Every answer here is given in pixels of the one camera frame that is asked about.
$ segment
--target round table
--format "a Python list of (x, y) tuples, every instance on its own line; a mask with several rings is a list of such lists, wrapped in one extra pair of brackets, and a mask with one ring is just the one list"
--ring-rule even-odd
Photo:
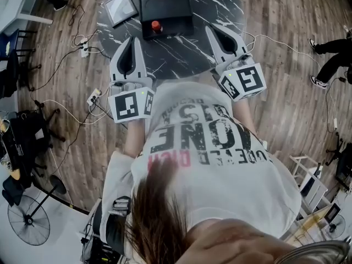
[[(139, 11), (139, 0), (132, 0)], [(103, 2), (98, 7), (97, 31), (105, 52), (113, 57), (118, 46), (129, 36), (141, 41), (149, 76), (156, 79), (184, 78), (215, 67), (205, 25), (217, 23), (240, 32), (244, 13), (240, 0), (190, 0), (193, 12), (194, 34), (155, 40), (142, 37), (139, 16), (112, 27)]]

